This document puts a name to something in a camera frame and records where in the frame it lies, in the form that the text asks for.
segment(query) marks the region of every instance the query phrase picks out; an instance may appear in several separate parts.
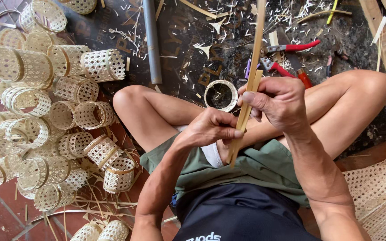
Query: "leg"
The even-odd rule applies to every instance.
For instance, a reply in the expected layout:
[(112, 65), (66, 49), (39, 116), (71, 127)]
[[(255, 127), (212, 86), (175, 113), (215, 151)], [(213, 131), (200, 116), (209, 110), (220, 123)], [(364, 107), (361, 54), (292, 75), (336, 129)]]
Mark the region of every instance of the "leg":
[(189, 124), (204, 110), (141, 85), (119, 90), (113, 105), (123, 124), (147, 152), (178, 133), (172, 126)]

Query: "forearm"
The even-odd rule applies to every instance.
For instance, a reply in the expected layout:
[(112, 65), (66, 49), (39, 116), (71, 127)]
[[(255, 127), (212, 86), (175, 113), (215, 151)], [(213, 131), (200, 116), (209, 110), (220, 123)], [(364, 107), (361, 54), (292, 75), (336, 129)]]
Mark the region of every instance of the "forearm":
[(178, 141), (178, 137), (174, 140), (142, 188), (136, 210), (137, 216), (152, 214), (160, 223), (190, 150), (190, 147)]

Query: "finger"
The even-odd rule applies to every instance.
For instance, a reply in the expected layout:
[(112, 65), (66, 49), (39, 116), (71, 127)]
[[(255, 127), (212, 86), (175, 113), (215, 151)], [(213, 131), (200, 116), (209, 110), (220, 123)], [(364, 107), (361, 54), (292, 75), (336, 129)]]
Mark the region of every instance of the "finger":
[(244, 101), (253, 108), (258, 109), (261, 112), (267, 113), (273, 106), (273, 99), (266, 94), (247, 91), (244, 93)]

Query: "right hand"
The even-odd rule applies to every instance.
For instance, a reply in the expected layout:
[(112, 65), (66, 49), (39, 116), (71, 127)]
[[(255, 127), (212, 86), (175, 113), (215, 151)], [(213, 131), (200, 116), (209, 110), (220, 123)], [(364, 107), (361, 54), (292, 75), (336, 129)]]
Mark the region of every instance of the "right hand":
[(251, 115), (261, 119), (265, 113), (269, 122), (284, 133), (296, 133), (308, 124), (304, 102), (305, 87), (300, 79), (291, 77), (263, 77), (257, 92), (238, 90), (238, 105), (245, 101), (252, 106)]

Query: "metal rod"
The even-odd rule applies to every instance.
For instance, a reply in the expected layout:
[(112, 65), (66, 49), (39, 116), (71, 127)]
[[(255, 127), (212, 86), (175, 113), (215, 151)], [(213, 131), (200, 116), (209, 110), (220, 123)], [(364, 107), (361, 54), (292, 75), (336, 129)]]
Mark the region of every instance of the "metal rod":
[(147, 33), (148, 62), (150, 63), (150, 75), (152, 84), (162, 83), (160, 69), (159, 40), (157, 38), (156, 12), (154, 1), (144, 0), (145, 32)]

